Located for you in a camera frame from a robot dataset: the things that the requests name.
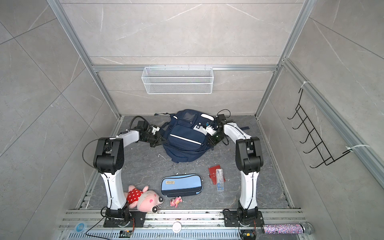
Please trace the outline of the navy blue student backpack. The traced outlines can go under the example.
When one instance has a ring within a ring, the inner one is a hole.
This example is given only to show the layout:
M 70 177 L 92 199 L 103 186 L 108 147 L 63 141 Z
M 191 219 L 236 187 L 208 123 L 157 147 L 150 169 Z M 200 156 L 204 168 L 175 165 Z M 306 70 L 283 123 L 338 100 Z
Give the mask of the navy blue student backpack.
M 214 148 L 209 143 L 206 124 L 214 124 L 216 116 L 191 109 L 169 115 L 171 120 L 161 129 L 165 138 L 163 147 L 172 162 L 193 162 Z

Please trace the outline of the blue pencil case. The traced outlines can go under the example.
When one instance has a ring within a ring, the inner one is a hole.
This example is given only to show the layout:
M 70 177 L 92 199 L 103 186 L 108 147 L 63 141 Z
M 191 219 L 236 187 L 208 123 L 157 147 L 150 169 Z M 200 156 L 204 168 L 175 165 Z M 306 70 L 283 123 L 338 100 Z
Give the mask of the blue pencil case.
M 202 189 L 202 179 L 197 174 L 169 176 L 161 183 L 161 193 L 168 198 L 195 196 Z

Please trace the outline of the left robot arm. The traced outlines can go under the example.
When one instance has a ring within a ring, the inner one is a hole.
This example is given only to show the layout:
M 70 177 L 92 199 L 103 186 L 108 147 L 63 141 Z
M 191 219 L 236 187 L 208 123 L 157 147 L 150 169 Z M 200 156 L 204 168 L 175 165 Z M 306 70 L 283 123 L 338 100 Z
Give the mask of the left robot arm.
M 108 203 L 105 218 L 108 220 L 129 221 L 130 209 L 136 208 L 143 213 L 156 213 L 164 199 L 146 186 L 142 190 L 130 185 L 125 192 L 122 184 L 122 168 L 125 163 L 124 148 L 136 142 L 149 143 L 151 148 L 162 145 L 166 140 L 162 136 L 167 123 L 158 127 L 151 125 L 142 116 L 135 116 L 129 128 L 117 136 L 95 139 L 97 143 L 92 164 L 86 163 L 101 174 Z

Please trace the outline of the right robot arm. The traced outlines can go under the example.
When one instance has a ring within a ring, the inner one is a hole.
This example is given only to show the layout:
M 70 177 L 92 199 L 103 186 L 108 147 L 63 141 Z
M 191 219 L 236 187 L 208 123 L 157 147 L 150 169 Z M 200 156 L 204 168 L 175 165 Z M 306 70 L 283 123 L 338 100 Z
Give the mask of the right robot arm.
M 214 120 L 214 128 L 208 133 L 211 146 L 220 141 L 232 140 L 236 145 L 235 162 L 241 173 L 241 196 L 237 209 L 238 221 L 241 225 L 249 225 L 258 219 L 257 181 L 264 165 L 261 141 L 245 133 L 238 125 L 218 112 Z

